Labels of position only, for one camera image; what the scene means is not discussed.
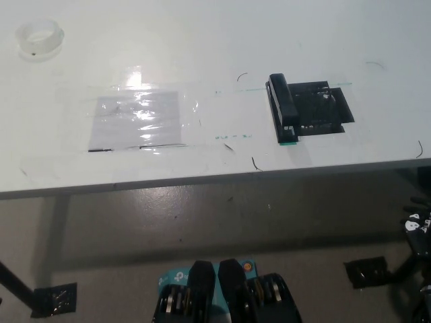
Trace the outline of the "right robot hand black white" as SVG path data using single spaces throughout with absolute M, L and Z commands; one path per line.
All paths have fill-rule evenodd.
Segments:
M 401 220 L 413 255 L 430 261 L 430 199 L 413 196 L 413 205 L 404 206 L 407 217 Z

